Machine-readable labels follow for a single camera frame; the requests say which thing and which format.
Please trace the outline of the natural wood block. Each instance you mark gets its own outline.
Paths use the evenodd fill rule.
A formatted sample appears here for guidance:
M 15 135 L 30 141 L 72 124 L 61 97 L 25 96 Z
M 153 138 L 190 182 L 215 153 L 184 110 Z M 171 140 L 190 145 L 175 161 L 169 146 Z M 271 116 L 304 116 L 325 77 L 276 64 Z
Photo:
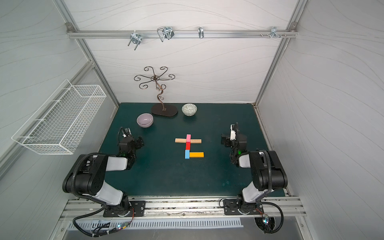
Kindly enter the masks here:
M 187 142 L 186 139 L 178 139 L 178 138 L 175 139 L 175 143 L 185 144 L 186 142 Z
M 201 139 L 191 139 L 190 142 L 191 142 L 191 144 L 201 144 L 202 140 Z

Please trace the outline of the yellow block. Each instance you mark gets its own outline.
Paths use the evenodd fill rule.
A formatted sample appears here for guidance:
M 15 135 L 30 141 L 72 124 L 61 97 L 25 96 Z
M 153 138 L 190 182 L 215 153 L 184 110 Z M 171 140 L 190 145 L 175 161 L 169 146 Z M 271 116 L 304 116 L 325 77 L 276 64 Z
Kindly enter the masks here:
M 189 157 L 190 158 L 203 158 L 204 152 L 190 152 Z

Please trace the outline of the blue block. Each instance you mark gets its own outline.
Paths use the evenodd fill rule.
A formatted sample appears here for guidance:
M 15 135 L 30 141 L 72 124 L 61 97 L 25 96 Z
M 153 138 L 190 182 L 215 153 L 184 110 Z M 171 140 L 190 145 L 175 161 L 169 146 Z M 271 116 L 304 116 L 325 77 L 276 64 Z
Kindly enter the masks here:
M 185 150 L 185 159 L 190 159 L 190 150 Z

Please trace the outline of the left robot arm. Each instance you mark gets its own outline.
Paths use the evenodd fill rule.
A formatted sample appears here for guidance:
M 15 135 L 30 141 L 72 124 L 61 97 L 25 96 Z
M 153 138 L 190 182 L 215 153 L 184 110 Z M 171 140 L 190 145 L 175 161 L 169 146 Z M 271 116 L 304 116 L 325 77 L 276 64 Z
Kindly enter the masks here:
M 115 216 L 125 217 L 132 213 L 132 204 L 126 193 L 109 185 L 107 172 L 130 170 L 136 159 L 136 151 L 142 148 L 142 137 L 135 138 L 129 128 L 121 127 L 117 136 L 118 154 L 82 154 L 78 157 L 63 181 L 63 192 L 73 194 L 105 206 Z

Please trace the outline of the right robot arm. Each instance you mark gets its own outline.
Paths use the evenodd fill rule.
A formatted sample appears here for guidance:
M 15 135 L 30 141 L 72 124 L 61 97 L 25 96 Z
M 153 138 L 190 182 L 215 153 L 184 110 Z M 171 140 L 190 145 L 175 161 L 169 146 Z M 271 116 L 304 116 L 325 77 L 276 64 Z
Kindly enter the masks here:
M 259 210 L 263 198 L 287 187 L 288 177 L 276 151 L 247 150 L 247 136 L 240 133 L 238 123 L 230 126 L 228 136 L 221 135 L 221 144 L 231 148 L 232 164 L 251 170 L 251 183 L 237 197 L 238 214 L 248 215 L 254 208 Z

